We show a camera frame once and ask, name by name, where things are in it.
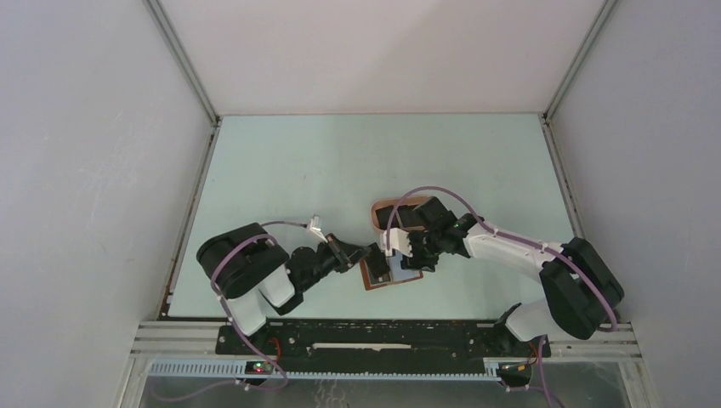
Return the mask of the pink oval plastic tray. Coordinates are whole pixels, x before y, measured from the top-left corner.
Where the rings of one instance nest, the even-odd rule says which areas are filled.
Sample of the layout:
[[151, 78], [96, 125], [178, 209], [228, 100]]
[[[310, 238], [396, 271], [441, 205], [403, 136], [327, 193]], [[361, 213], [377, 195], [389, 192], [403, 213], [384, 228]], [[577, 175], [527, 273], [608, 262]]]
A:
[[[399, 197], [396, 197], [396, 198], [382, 199], [382, 200], [379, 200], [379, 201], [374, 202], [374, 203], [372, 204], [372, 206], [371, 206], [371, 221], [372, 221], [372, 227], [373, 227], [377, 232], [382, 232], [382, 231], [385, 230], [385, 229], [379, 229], [379, 228], [378, 228], [378, 221], [377, 221], [377, 218], [376, 218], [376, 216], [375, 216], [375, 214], [374, 214], [374, 211], [375, 211], [376, 209], [378, 209], [379, 207], [393, 206], [393, 210], [392, 210], [392, 212], [391, 212], [391, 216], [394, 216], [399, 206], [402, 206], [402, 205], [414, 206], [414, 208], [413, 208], [413, 212], [414, 212], [414, 209], [415, 209], [416, 207], [420, 206], [421, 204], [424, 204], [424, 202], [426, 202], [426, 200], [428, 200], [428, 198], [429, 198], [429, 197], [428, 197], [428, 196], [425, 196], [425, 195], [421, 195], [421, 196], [418, 195], [418, 196], [411, 196], [410, 198], [407, 198], [407, 199], [405, 199], [405, 200], [403, 200], [403, 201], [401, 201]], [[423, 221], [420, 219], [420, 216], [419, 216], [419, 215], [417, 215], [417, 216], [418, 216], [419, 220], [422, 222], [422, 226], [415, 227], [415, 228], [409, 228], [409, 229], [403, 229], [403, 228], [399, 228], [399, 229], [402, 229], [402, 230], [405, 230], [405, 231], [424, 230], [425, 227], [424, 227]]]

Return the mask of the brown leather card holder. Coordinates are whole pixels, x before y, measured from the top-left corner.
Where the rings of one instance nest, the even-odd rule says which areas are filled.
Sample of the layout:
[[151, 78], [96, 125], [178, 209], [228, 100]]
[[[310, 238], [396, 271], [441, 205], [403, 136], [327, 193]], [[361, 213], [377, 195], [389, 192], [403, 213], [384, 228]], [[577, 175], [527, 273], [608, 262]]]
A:
[[362, 259], [360, 261], [360, 272], [365, 290], [371, 291], [386, 286], [421, 280], [423, 278], [423, 272], [420, 270], [403, 269], [401, 267], [402, 259], [403, 255], [400, 252], [395, 252], [392, 258], [387, 258], [389, 270], [379, 277], [373, 274], [378, 268], [372, 268], [367, 262], [368, 258]]

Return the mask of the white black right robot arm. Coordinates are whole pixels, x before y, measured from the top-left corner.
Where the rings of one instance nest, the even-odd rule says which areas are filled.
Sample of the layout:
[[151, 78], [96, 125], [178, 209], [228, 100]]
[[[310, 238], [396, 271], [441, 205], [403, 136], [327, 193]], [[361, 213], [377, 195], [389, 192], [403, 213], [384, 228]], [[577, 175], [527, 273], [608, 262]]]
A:
[[588, 340], [616, 329], [615, 308], [625, 292], [589, 241], [532, 240], [487, 223], [473, 210], [457, 217], [434, 196], [412, 213], [421, 229], [391, 228], [381, 235], [384, 251], [402, 253], [410, 269], [431, 271], [440, 255], [451, 254], [505, 264], [541, 286], [541, 299], [518, 303], [500, 318], [494, 342], [503, 354], [516, 355], [542, 335], [563, 332]]

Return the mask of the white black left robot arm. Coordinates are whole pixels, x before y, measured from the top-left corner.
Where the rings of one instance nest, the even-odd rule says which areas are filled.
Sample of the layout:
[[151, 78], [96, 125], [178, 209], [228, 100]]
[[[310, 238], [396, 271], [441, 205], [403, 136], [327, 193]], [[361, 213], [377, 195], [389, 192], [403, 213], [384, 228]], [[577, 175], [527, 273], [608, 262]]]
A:
[[[288, 252], [267, 231], [272, 225], [305, 230], [318, 241]], [[383, 255], [376, 244], [356, 245], [321, 231], [320, 218], [306, 223], [271, 221], [252, 223], [216, 235], [196, 252], [196, 261], [210, 280], [221, 307], [239, 327], [236, 343], [249, 354], [265, 350], [269, 332], [264, 327], [268, 304], [286, 315], [304, 301], [304, 294], [332, 273], [345, 273], [373, 255]]]

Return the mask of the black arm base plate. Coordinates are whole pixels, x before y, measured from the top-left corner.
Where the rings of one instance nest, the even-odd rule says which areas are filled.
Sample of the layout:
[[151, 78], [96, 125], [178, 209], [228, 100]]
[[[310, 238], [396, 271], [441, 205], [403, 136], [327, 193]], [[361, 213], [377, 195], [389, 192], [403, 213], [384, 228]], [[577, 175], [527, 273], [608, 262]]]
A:
[[521, 342], [492, 320], [272, 319], [244, 343], [221, 326], [218, 355], [278, 355], [299, 374], [485, 374], [489, 361], [526, 360], [550, 347]]

